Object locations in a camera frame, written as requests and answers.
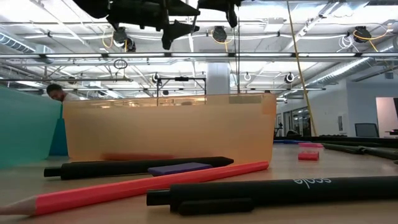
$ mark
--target metal beam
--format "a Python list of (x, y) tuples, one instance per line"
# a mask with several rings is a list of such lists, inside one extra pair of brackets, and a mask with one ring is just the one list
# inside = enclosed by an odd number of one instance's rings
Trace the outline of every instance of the metal beam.
[(114, 82), (114, 81), (127, 81), (132, 82), (133, 80), (130, 78), (77, 78), (77, 79), (34, 79), (34, 78), (26, 78), (26, 79), (17, 79), (17, 78), (4, 78), (0, 79), (0, 82), (19, 82), (19, 81), (28, 81), (28, 82)]

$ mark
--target fluorescent light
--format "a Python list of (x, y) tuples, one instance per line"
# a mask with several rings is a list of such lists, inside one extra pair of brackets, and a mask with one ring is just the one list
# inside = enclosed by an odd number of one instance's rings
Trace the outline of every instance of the fluorescent light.
[(227, 57), (228, 53), (172, 53), (173, 57)]
[(108, 57), (164, 57), (163, 53), (116, 53), (108, 54)]
[(364, 57), (398, 57), (398, 53), (363, 53)]
[(101, 54), (47, 54), (48, 58), (95, 58), (102, 57)]
[[(293, 88), (291, 90), (294, 90), (293, 93), (297, 91), (303, 91), (303, 88)], [(306, 88), (306, 90), (325, 90), (324, 88)]]
[(113, 98), (119, 98), (119, 94), (115, 93), (114, 91), (107, 90), (105, 92), (108, 96), (112, 96)]
[(114, 91), (141, 91), (143, 88), (113, 88)]
[(40, 58), (37, 54), (4, 54), (0, 58)]
[(108, 90), (106, 88), (84, 88), (84, 89), (77, 89), (78, 91), (105, 91)]
[(300, 53), (299, 57), (354, 57), (355, 53)]
[(37, 88), (45, 86), (43, 84), (40, 84), (40, 83), (37, 83), (37, 82), (30, 82), (30, 81), (17, 81), (17, 83), (20, 83), (20, 84), (23, 84), (23, 85), (28, 85), (28, 86), (31, 86), (31, 87), (37, 87)]
[(291, 57), (291, 53), (238, 53), (239, 57)]

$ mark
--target exposed ductwork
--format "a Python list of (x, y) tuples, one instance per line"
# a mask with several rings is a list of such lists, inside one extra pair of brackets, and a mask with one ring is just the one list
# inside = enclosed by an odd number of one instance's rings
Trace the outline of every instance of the exposed ductwork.
[[(379, 52), (397, 52), (398, 36), (394, 36), (389, 40), (378, 44), (377, 49), (379, 49)], [(307, 85), (307, 87), (317, 84), (327, 85), (335, 83), (342, 78), (354, 75), (355, 73), (368, 69), (375, 64), (376, 59), (372, 57), (361, 58), (348, 63), (339, 63), (338, 65), (321, 72)]]
[[(5, 46), (8, 46), (20, 53), (23, 54), (51, 54), (54, 53), (52, 49), (47, 47), (46, 45), (42, 44), (34, 44), (31, 42), (27, 42), (25, 40), (21, 40), (18, 38), (16, 35), (9, 33), (5, 29), (0, 27), (0, 44), (3, 44)], [(38, 62), (44, 62), (44, 63), (52, 63), (52, 59), (48, 58), (40, 58), (36, 59)]]
[(2, 28), (0, 28), (0, 44), (3, 44), (16, 51), (27, 54), (34, 53), (36, 51), (36, 49), (24, 43), (23, 40), (18, 40), (18, 38), (15, 38), (12, 34), (8, 33), (6, 30)]

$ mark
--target black pen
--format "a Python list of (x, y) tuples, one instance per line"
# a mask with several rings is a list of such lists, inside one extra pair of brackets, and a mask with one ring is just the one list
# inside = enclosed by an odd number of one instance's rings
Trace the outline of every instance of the black pen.
[(248, 212), (268, 205), (392, 199), (397, 189), (398, 176), (175, 184), (149, 190), (147, 205), (170, 205), (182, 215)]
[(226, 157), (199, 157), (186, 159), (157, 159), (145, 161), (93, 161), (71, 162), (62, 164), (61, 167), (47, 167), (44, 177), (58, 177), (62, 180), (82, 179), (90, 177), (106, 177), (112, 175), (144, 174), (148, 168), (172, 166), (189, 162), (209, 164), (213, 167), (230, 165), (233, 159)]

